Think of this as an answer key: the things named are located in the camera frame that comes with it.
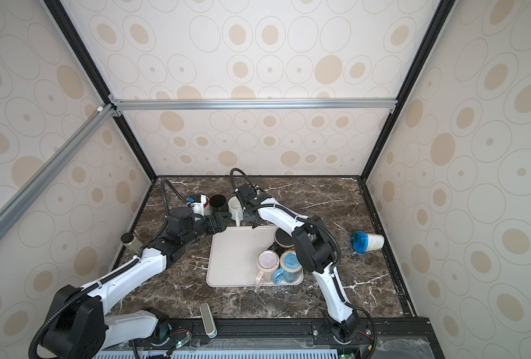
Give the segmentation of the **white ribbed mug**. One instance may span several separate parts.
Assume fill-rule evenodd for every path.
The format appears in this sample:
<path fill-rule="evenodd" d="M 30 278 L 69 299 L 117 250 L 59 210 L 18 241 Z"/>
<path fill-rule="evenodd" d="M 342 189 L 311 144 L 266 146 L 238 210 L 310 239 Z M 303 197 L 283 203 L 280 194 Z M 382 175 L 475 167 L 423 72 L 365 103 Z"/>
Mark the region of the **white ribbed mug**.
<path fill-rule="evenodd" d="M 234 196 L 228 201 L 228 208 L 231 219 L 235 222 L 236 227 L 241 226 L 241 222 L 244 219 L 244 211 L 239 199 Z"/>

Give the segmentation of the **black mug white rim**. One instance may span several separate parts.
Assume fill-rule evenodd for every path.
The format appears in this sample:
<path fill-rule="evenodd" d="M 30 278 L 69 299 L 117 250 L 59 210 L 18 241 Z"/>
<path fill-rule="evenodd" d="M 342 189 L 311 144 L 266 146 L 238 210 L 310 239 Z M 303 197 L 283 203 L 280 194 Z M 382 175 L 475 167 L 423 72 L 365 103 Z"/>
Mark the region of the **black mug white rim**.
<path fill-rule="evenodd" d="M 228 213 L 228 199 L 222 194 L 216 194 L 210 197 L 209 205 L 213 214 Z"/>

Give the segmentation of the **pink mug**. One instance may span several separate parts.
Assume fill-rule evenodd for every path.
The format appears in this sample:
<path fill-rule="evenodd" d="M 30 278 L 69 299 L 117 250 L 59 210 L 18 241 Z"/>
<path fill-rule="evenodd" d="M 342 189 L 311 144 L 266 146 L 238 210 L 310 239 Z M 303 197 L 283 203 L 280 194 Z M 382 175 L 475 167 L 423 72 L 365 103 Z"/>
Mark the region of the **pink mug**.
<path fill-rule="evenodd" d="M 273 283 L 273 275 L 279 269 L 280 257 L 271 250 L 263 251 L 256 259 L 257 273 L 253 286 L 259 289 L 264 284 Z"/>

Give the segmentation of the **blue mug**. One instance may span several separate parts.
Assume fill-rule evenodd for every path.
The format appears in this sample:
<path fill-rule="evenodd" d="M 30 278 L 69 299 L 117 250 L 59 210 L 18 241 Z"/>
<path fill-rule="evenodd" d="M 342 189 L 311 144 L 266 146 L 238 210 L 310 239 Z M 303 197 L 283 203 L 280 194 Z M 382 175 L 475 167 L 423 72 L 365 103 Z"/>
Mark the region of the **blue mug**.
<path fill-rule="evenodd" d="M 274 284 L 295 283 L 302 274 L 302 266 L 298 261 L 295 251 L 286 251 L 280 258 L 280 268 L 274 272 Z"/>

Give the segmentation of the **white mug red inside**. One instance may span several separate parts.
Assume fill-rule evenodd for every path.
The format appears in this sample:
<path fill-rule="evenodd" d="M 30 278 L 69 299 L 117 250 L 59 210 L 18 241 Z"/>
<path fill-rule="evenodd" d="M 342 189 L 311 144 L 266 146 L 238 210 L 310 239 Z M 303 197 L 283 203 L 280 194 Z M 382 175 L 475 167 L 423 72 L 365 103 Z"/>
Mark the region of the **white mug red inside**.
<path fill-rule="evenodd" d="M 209 198 L 205 195 L 201 195 L 201 202 L 203 205 L 203 215 L 208 216 L 212 214 L 212 207 L 209 204 Z"/>

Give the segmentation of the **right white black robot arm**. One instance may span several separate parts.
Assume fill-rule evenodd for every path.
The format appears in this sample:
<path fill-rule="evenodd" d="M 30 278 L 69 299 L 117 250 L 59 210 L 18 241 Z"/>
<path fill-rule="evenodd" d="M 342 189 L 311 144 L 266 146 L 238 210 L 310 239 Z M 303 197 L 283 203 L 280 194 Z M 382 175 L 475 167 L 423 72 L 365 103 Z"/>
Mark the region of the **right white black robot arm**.
<path fill-rule="evenodd" d="M 229 179 L 243 212 L 276 225 L 292 239 L 298 262 L 305 272 L 313 274 L 327 304 L 325 321 L 338 343 L 354 339 L 360 324 L 359 314 L 369 321 L 371 343 L 360 351 L 361 358 L 371 358 L 377 349 L 377 331 L 369 312 L 349 302 L 337 272 L 342 252 L 323 220 L 301 215 L 280 204 L 254 184 L 246 173 L 232 168 Z"/>

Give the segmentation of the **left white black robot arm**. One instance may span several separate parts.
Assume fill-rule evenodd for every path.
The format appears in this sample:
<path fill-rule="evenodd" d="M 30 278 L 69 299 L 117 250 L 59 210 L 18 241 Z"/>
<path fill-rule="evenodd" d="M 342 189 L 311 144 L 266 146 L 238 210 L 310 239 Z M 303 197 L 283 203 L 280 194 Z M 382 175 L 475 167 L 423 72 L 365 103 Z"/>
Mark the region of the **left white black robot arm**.
<path fill-rule="evenodd" d="M 126 264 L 85 284 L 66 285 L 53 298 L 45 322 L 33 336 L 28 357 L 38 348 L 55 358 L 93 358 L 124 342 L 147 339 L 159 345 L 171 336 L 168 316 L 153 308 L 112 316 L 110 310 L 150 278 L 175 264 L 187 245 L 226 230 L 229 212 L 205 214 L 206 202 L 184 199 L 183 206 L 165 206 L 165 222 L 158 233 Z"/>

